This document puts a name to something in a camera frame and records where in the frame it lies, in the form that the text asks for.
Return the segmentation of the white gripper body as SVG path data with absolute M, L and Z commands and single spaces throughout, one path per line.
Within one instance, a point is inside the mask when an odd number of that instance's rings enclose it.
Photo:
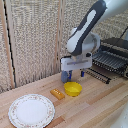
M 61 59 L 61 70 L 70 71 L 76 69 L 86 69 L 92 66 L 92 55 L 68 56 Z

